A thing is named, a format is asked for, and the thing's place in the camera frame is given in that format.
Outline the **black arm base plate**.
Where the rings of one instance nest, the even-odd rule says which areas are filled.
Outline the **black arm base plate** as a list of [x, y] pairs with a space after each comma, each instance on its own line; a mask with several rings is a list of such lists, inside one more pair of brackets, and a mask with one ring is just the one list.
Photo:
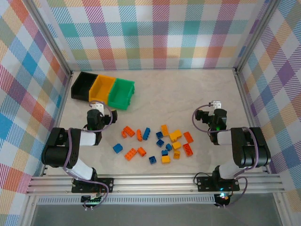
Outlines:
[[197, 177], [199, 192], [232, 192], [239, 191], [239, 183], [234, 179], [217, 179], [214, 177]]
[[[106, 184], [109, 188], [109, 193], [113, 192], [114, 186], [114, 178], [97, 178], [97, 182], [101, 182]], [[105, 193], [106, 188], [103, 185], [95, 184], [95, 183], [88, 183], [79, 180], [72, 180], [72, 193]]]

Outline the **yellow plastic bin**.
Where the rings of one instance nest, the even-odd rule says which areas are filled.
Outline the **yellow plastic bin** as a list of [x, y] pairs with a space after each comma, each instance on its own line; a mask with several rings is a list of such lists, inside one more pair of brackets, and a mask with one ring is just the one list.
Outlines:
[[99, 74], [89, 90], [89, 102], [93, 100], [108, 104], [110, 91], [116, 78]]

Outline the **small controller circuit board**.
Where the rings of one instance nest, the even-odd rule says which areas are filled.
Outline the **small controller circuit board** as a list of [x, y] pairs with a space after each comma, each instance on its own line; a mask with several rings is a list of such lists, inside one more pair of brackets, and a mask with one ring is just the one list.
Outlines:
[[86, 202], [86, 204], [91, 204], [91, 205], [96, 205], [96, 204], [100, 203], [101, 200], [102, 200], [102, 196], [96, 197], [96, 196], [92, 196], [92, 195], [83, 195], [80, 198], [81, 203]]
[[220, 192], [214, 195], [215, 202], [228, 202], [230, 201], [230, 197], [228, 193]]

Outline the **black plastic bin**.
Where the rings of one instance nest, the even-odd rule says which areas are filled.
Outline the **black plastic bin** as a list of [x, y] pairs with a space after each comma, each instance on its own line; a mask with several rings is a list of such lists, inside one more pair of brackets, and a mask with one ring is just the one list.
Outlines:
[[97, 74], [80, 72], [71, 87], [71, 98], [81, 101], [89, 101], [89, 91], [97, 78]]

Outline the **aluminium frame post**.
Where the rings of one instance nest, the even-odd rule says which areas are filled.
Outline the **aluminium frame post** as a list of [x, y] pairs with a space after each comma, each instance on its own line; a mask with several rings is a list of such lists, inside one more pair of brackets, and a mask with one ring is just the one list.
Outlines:
[[54, 55], [58, 59], [58, 62], [63, 67], [64, 72], [67, 75], [72, 76], [72, 70], [69, 68], [62, 52], [60, 51], [58, 45], [55, 42], [55, 39], [54, 39], [52, 33], [50, 32], [47, 24], [45, 23], [42, 15], [40, 14], [38, 8], [35, 6], [34, 1], [33, 0], [24, 0], [24, 3], [26, 3], [28, 9], [31, 11], [31, 15], [34, 18], [34, 21], [37, 23], [45, 40], [47, 41], [47, 43], [50, 45], [51, 49], [53, 50]]
[[233, 70], [240, 74], [281, 0], [258, 0], [237, 50]]

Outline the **green plastic bin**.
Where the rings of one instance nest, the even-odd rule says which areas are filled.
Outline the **green plastic bin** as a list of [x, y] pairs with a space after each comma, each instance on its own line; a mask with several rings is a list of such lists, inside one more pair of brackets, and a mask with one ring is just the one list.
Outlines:
[[134, 81], [117, 78], [110, 91], [108, 105], [113, 108], [126, 110], [130, 105], [131, 97], [134, 93]]

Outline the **long aluminium mounting rail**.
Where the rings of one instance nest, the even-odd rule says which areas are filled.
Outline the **long aluminium mounting rail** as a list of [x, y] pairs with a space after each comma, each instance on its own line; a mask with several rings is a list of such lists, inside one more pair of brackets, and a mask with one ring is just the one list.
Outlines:
[[[114, 178], [113, 192], [116, 195], [161, 195], [197, 194], [198, 187], [193, 183], [193, 174], [152, 174], [152, 175], [103, 175]], [[246, 173], [238, 180], [240, 194], [282, 193], [284, 185], [278, 174]], [[71, 178], [66, 175], [33, 177], [27, 195], [71, 195]]]

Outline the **aluminium side rail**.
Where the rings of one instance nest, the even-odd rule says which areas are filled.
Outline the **aluminium side rail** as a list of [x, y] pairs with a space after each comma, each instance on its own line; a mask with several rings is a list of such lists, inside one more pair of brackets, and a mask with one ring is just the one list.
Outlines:
[[[236, 69], [232, 69], [233, 72], [233, 76], [236, 82], [236, 86], [238, 89], [238, 93], [240, 96], [240, 104], [239, 106], [243, 107], [243, 121], [242, 122], [238, 122], [235, 124], [235, 127], [255, 127], [255, 119], [252, 115], [251, 112], [251, 107], [248, 105], [248, 100], [247, 100], [247, 95], [246, 92], [244, 91], [243, 85], [242, 85], [242, 81], [239, 77], [238, 72], [236, 71]], [[268, 174], [273, 174], [270, 165], [267, 166], [262, 166], [259, 168], [254, 168], [254, 169], [250, 169], [250, 170], [246, 170], [246, 173], [253, 173], [253, 172], [263, 172], [263, 173], [268, 173]]]
[[57, 115], [57, 118], [56, 118], [56, 121], [55, 121], [55, 124], [54, 126], [55, 127], [59, 127], [60, 125], [60, 122], [61, 122], [61, 118], [62, 118], [62, 115], [63, 115], [63, 111], [64, 111], [64, 107], [65, 107], [65, 104], [66, 104], [66, 101], [67, 101], [67, 98], [68, 98], [68, 94], [69, 94], [69, 91], [70, 91], [70, 88], [71, 88], [71, 82], [72, 82], [72, 79], [73, 79], [73, 71], [71, 71], [71, 75], [68, 79], [68, 82], [66, 84], [66, 90], [64, 92], [64, 96], [63, 96], [63, 99], [61, 101], [61, 104], [60, 104], [60, 108], [59, 108], [59, 111], [58, 111], [58, 115]]

